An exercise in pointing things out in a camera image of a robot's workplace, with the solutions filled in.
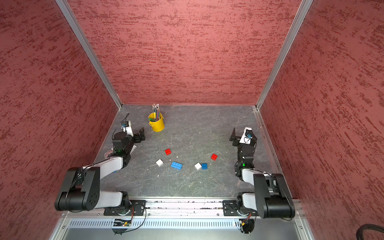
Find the red lego brick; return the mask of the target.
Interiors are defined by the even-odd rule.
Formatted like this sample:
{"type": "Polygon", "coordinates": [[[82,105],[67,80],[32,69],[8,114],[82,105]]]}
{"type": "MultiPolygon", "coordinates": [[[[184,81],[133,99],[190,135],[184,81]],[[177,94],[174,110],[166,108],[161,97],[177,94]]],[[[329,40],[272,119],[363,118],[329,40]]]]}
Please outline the red lego brick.
{"type": "Polygon", "coordinates": [[[211,156],[211,159],[213,160],[213,161],[215,161],[216,159],[217,159],[217,155],[216,154],[212,154],[212,156],[211,156]]]}
{"type": "Polygon", "coordinates": [[[166,149],[166,150],[165,150],[165,153],[166,153],[166,155],[168,156],[168,155],[170,155],[172,152],[171,152],[170,149],[166,149]]]}

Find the white lego brick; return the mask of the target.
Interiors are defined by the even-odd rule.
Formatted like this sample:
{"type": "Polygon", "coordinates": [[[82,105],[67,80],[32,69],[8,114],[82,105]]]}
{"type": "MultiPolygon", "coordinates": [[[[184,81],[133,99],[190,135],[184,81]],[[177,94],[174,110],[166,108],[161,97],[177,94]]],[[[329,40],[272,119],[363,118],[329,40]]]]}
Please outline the white lego brick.
{"type": "Polygon", "coordinates": [[[156,161],[156,164],[160,167],[164,164],[164,162],[161,159],[159,159],[156,161]]]}
{"type": "Polygon", "coordinates": [[[200,170],[202,168],[202,165],[200,163],[195,164],[196,170],[200,170]]]}

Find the light blue long lego brick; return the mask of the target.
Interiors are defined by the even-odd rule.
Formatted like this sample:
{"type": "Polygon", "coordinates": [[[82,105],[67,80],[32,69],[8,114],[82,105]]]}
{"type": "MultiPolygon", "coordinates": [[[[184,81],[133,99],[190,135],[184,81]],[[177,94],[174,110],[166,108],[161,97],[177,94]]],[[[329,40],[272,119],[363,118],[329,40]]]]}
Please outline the light blue long lego brick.
{"type": "Polygon", "coordinates": [[[172,162],[171,163],[171,167],[174,168],[174,169],[177,169],[177,170],[181,170],[183,165],[180,164],[180,163],[177,163],[177,162],[172,162]]]}

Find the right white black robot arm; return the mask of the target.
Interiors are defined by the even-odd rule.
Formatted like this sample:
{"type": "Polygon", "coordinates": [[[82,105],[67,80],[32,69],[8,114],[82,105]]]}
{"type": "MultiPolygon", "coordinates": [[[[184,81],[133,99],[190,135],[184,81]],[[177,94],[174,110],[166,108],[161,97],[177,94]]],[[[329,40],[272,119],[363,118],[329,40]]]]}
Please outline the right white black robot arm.
{"type": "Polygon", "coordinates": [[[252,128],[246,127],[241,136],[237,136],[236,130],[233,129],[230,142],[237,147],[236,177],[254,187],[252,193],[244,192],[238,195],[236,201],[238,213],[247,217],[256,213],[262,219],[294,218],[296,215],[294,201],[285,177],[282,174],[269,174],[255,168],[257,137],[252,128]]]}

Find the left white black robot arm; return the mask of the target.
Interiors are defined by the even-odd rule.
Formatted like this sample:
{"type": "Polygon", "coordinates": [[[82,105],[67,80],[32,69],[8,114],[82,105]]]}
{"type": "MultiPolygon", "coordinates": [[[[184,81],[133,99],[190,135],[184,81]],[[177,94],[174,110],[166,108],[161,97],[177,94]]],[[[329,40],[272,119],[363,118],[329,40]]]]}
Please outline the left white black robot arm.
{"type": "Polygon", "coordinates": [[[112,137],[112,153],[103,161],[67,170],[65,179],[55,201],[56,211],[79,213],[93,209],[105,209],[117,216],[134,213],[127,192],[102,191],[101,179],[129,164],[135,143],[146,139],[145,129],[129,135],[121,131],[112,137]]]}

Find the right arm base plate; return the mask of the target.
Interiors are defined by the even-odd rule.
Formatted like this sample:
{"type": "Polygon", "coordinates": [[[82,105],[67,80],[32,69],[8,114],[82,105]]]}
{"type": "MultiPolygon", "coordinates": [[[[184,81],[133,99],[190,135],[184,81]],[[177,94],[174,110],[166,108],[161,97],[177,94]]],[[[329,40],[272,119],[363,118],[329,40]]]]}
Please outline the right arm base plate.
{"type": "Polygon", "coordinates": [[[226,217],[229,217],[229,216],[248,217],[248,215],[251,215],[251,217],[259,216],[257,211],[240,207],[240,205],[235,200],[224,200],[222,204],[223,204],[223,213],[224,213],[224,216],[226,217]]]}

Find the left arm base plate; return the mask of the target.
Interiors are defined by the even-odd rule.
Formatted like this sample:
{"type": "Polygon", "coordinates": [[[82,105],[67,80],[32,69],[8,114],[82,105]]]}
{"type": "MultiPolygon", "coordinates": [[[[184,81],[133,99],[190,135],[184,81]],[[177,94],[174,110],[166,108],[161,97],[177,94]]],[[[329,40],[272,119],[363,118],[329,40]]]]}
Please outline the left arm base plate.
{"type": "Polygon", "coordinates": [[[143,216],[146,210],[145,200],[130,200],[128,207],[110,207],[105,208],[104,216],[117,216],[117,217],[132,217],[132,216],[143,216]]]}

